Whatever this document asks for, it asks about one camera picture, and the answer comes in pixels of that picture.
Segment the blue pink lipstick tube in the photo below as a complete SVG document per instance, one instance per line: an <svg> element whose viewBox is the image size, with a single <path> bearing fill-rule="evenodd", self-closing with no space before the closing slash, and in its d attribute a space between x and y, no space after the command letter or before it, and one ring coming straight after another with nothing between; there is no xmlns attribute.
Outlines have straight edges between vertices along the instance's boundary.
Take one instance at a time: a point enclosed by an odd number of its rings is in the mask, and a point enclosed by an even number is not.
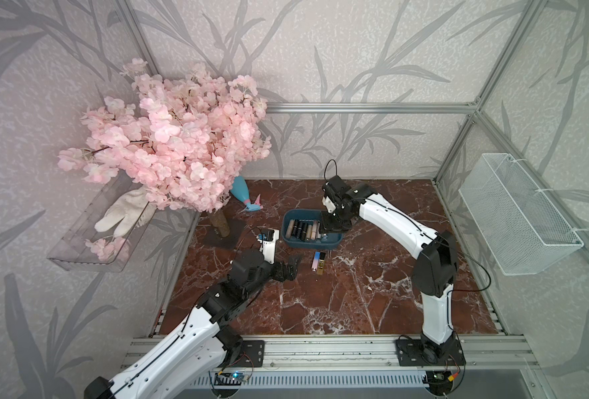
<svg viewBox="0 0 589 399"><path fill-rule="evenodd" d="M320 259L320 253L319 252L316 252L314 254L314 259L313 259L313 262L312 262L312 271L313 272L316 272L318 270L318 267L319 267L319 259Z"/></svg>

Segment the teal plastic storage box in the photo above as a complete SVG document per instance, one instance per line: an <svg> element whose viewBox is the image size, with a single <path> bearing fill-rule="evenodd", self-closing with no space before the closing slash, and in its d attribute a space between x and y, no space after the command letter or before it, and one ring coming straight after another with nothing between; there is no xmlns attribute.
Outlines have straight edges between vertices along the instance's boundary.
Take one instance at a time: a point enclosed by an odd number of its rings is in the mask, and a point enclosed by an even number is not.
<svg viewBox="0 0 589 399"><path fill-rule="evenodd" d="M315 220L321 220L321 214L323 211L319 209L291 209L284 215L282 224L282 238L286 244L294 249L314 249L320 251L337 249L341 244L344 235L340 233L321 233L315 241L300 241L293 237L293 233L290 239L286 239L286 229L288 228L289 221L291 219L314 223Z"/></svg>

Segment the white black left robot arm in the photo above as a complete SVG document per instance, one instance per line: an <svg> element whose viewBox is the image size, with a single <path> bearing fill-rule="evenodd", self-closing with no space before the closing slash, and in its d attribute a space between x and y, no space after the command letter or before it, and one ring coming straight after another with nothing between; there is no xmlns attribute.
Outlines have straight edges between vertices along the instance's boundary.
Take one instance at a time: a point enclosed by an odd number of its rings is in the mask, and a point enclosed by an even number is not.
<svg viewBox="0 0 589 399"><path fill-rule="evenodd" d="M97 377L86 398L173 398L198 377L228 366L240 355L243 339L230 323L270 282L293 281L300 255L267 260L259 249L246 249L231 262L229 274L207 289L195 307L156 347L111 379Z"/></svg>

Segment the pale pink lipstick tube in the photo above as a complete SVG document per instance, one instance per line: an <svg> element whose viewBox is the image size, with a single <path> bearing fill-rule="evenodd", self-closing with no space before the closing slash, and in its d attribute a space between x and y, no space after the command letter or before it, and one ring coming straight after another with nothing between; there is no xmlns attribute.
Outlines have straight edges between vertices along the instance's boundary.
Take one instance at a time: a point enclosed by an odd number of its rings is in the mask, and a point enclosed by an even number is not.
<svg viewBox="0 0 589 399"><path fill-rule="evenodd" d="M319 235L319 221L315 220L313 223L313 230L311 233L312 241L315 241L318 238L318 235Z"/></svg>

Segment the beige nude lipstick tube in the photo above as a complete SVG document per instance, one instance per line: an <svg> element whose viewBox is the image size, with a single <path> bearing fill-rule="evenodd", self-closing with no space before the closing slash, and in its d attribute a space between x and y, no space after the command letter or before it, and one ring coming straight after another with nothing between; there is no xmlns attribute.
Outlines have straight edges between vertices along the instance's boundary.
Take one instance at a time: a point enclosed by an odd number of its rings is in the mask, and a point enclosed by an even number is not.
<svg viewBox="0 0 589 399"><path fill-rule="evenodd" d="M288 224L288 228L286 229L285 237L286 239L290 239L294 230L295 220L291 219Z"/></svg>

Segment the gold black lipstick tube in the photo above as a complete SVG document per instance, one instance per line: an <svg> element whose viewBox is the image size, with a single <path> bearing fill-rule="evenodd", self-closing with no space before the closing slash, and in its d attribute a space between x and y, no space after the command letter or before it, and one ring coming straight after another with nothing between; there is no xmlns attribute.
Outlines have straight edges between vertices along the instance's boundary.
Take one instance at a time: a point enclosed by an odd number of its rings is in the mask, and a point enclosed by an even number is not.
<svg viewBox="0 0 589 399"><path fill-rule="evenodd" d="M317 270L316 270L317 275L324 274L325 258L326 258L326 254L324 252L319 253L319 262L318 262L318 266L317 266Z"/></svg>

